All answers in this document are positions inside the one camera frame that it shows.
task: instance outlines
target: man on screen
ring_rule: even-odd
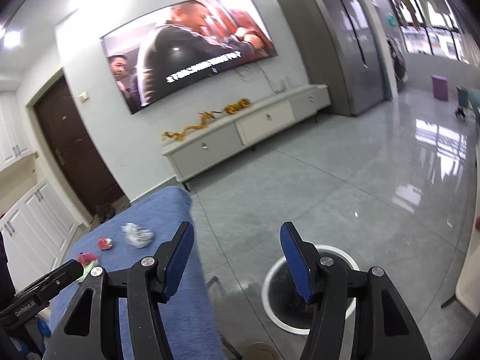
[[[117,87],[120,89],[123,98],[125,99],[130,112],[134,114],[137,111],[142,109],[142,105],[140,104],[140,97],[138,95],[137,90],[137,79],[136,76],[133,75],[131,77],[131,85],[130,88],[127,88],[125,84],[122,82],[127,76],[127,57],[123,54],[111,55],[109,56],[109,64],[110,70],[112,71],[113,75],[115,76],[115,80],[117,81]]]
[[[252,60],[263,48],[260,37],[238,28],[224,42],[201,35],[208,8],[190,0],[171,7],[171,19],[150,33],[140,45],[137,61],[142,105],[218,71]]]

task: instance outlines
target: blue gripper pad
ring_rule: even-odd
[[[311,303],[314,293],[310,288],[310,269],[285,223],[280,228],[280,244],[282,245],[283,254],[285,254],[286,263],[289,266],[297,292],[303,296],[307,303]]]
[[[181,240],[178,242],[177,248],[172,254],[169,265],[165,269],[165,288],[163,295],[166,300],[169,300],[171,296],[177,293],[193,245],[194,228],[191,223],[188,223]]]

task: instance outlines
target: white cabinet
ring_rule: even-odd
[[[236,123],[245,145],[256,143],[295,123],[292,107],[288,100],[271,105]]]
[[[162,154],[183,182],[246,148],[294,125],[331,103],[326,85],[303,85],[276,93],[235,115],[223,115],[208,128],[171,142]]]
[[[58,267],[77,227],[47,180],[27,192],[0,220],[8,268],[24,288]]]
[[[0,170],[30,153],[14,95],[0,94]]]

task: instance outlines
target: door handle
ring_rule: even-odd
[[[58,162],[63,167],[65,165],[65,161],[63,161],[62,152],[58,149],[55,149],[55,154],[57,155]]]

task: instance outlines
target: white trash can rim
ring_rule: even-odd
[[[330,246],[330,245],[315,245],[315,247],[320,250],[320,251],[329,251],[332,252],[333,254],[338,254],[339,256],[343,257],[345,261],[349,264],[349,266],[355,270],[359,271],[359,266],[355,262],[352,257],[344,252],[342,249],[339,249],[335,246]],[[272,282],[272,279],[274,275],[278,272],[280,267],[287,261],[285,256],[281,257],[273,266],[270,268],[270,270],[267,273],[267,276],[265,277],[265,281],[263,281],[263,286],[262,286],[262,304],[263,308],[265,309],[265,312],[267,313],[268,317],[272,320],[272,322],[277,325],[280,329],[285,330],[286,332],[297,334],[297,335],[308,335],[310,332],[310,329],[299,329],[296,327],[292,327],[290,325],[287,325],[286,323],[280,321],[280,319],[274,314],[272,311],[272,307],[270,306],[270,301],[268,300],[268,287],[270,286],[270,283]],[[356,307],[356,302],[352,301],[349,305],[349,307],[346,309],[345,313],[345,319],[347,319],[349,316],[352,315]]]

